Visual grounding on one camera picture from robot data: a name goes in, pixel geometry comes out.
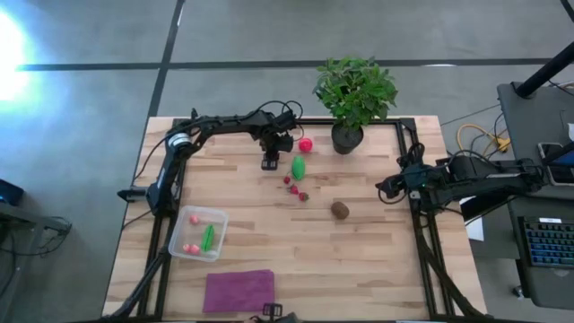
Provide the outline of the grey side desk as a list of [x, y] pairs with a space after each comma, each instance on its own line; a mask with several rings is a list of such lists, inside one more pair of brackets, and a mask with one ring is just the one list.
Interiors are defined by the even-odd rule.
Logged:
[[[569, 141], [568, 124], [574, 123], [574, 97], [553, 87], [543, 87], [529, 99], [516, 95], [512, 84], [497, 87], [514, 156], [541, 162], [540, 143]], [[525, 217], [574, 221], [574, 186], [549, 183], [540, 191], [509, 201], [509, 216], [515, 233], [516, 261], [524, 295], [536, 306], [574, 310], [574, 267], [532, 266], [521, 231]]]

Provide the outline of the black plant pot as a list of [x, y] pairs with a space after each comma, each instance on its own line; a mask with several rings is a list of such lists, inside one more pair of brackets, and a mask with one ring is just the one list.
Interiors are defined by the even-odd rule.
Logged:
[[335, 151], [339, 154], [346, 155], [360, 145], [364, 138], [364, 132], [361, 127], [353, 129], [337, 124], [332, 127], [331, 138]]

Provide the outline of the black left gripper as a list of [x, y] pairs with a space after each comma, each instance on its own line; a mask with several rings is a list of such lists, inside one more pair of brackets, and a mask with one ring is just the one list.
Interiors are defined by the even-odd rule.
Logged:
[[257, 132], [257, 138], [265, 154], [261, 161], [261, 170], [277, 170], [279, 152], [290, 153], [294, 138], [289, 134], [297, 126], [296, 116], [286, 111], [275, 116], [271, 112], [264, 112], [265, 123]]

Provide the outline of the clear plastic tupperware container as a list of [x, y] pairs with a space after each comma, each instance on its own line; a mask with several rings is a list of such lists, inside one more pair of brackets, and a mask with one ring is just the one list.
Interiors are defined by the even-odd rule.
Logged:
[[[191, 215], [196, 215], [200, 223], [193, 225], [189, 221]], [[229, 216], [217, 209], [186, 205], [178, 213], [170, 243], [169, 253], [173, 257], [193, 259], [203, 262], [214, 262], [222, 251], [222, 244], [228, 227]], [[208, 224], [214, 226], [213, 245], [210, 251], [202, 252], [199, 255], [192, 255], [183, 250], [183, 245], [197, 245], [200, 248], [204, 229]]]

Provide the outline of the white paper sheet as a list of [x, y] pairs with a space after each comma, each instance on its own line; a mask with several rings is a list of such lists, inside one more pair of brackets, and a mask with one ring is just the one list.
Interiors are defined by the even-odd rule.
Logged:
[[484, 241], [483, 216], [481, 214], [465, 220], [465, 229], [470, 240]]

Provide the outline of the brown toy kiwi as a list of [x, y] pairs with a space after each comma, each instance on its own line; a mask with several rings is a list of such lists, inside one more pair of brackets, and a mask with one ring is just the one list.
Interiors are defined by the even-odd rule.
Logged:
[[336, 220], [345, 220], [350, 214], [348, 206], [340, 201], [332, 203], [330, 211]]

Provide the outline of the black aluminium table frame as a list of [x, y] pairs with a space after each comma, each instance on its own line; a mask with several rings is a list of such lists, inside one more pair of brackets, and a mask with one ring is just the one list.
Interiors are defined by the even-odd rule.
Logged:
[[[208, 274], [271, 270], [275, 301], [307, 321], [428, 319], [460, 308], [422, 264], [417, 245], [427, 242], [466, 298], [484, 310], [465, 225], [445, 213], [421, 227], [406, 201], [385, 205], [375, 185], [398, 172], [396, 159], [422, 141], [426, 161], [445, 156], [435, 117], [391, 119], [367, 127], [360, 147], [349, 155], [333, 149], [327, 118], [305, 118], [301, 132], [313, 142], [305, 155], [307, 173], [299, 183], [309, 200], [290, 194], [283, 178], [292, 155], [275, 171], [261, 170], [263, 154], [246, 134], [217, 135], [186, 164], [178, 212], [155, 217], [141, 201], [128, 206], [102, 317], [117, 311], [142, 279], [158, 270], [126, 323], [161, 320], [235, 321], [241, 312], [203, 313]], [[336, 220], [332, 203], [348, 206]], [[228, 227], [214, 262], [173, 257], [168, 250], [178, 213], [186, 205], [225, 212]]]

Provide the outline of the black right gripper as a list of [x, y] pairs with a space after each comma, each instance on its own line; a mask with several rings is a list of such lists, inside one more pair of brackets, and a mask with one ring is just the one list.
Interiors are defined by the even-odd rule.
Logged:
[[405, 189], [422, 188], [437, 169], [427, 164], [413, 164], [397, 176], [389, 176], [375, 185], [387, 198], [395, 198]]

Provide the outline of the black pole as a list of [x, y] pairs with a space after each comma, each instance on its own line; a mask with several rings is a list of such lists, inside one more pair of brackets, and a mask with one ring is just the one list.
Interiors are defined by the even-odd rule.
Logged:
[[549, 82], [556, 74], [574, 62], [574, 41], [565, 49], [543, 65], [521, 84], [512, 84], [515, 94], [523, 99], [528, 99], [545, 83]]

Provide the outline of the backlit computer keyboard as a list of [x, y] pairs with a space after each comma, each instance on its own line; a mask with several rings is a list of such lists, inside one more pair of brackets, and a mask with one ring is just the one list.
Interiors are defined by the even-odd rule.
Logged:
[[518, 223], [531, 266], [574, 269], [574, 220], [521, 217]]

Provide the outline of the black box device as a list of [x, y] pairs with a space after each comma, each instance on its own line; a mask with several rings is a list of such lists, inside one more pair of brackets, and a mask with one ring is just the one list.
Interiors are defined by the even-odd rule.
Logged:
[[18, 206], [23, 198], [24, 190], [8, 181], [0, 179], [0, 203]]

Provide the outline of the green leafy plant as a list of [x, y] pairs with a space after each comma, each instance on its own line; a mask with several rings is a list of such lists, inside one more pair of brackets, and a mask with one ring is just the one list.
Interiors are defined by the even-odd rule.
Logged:
[[395, 78], [373, 58], [328, 58], [317, 71], [312, 92], [345, 129], [358, 130], [374, 118], [385, 120], [396, 107]]

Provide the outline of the folded purple cloth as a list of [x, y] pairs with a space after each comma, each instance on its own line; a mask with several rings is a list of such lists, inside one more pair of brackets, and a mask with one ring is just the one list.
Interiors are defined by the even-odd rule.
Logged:
[[275, 301], [274, 272], [208, 274], [203, 313], [254, 312]]

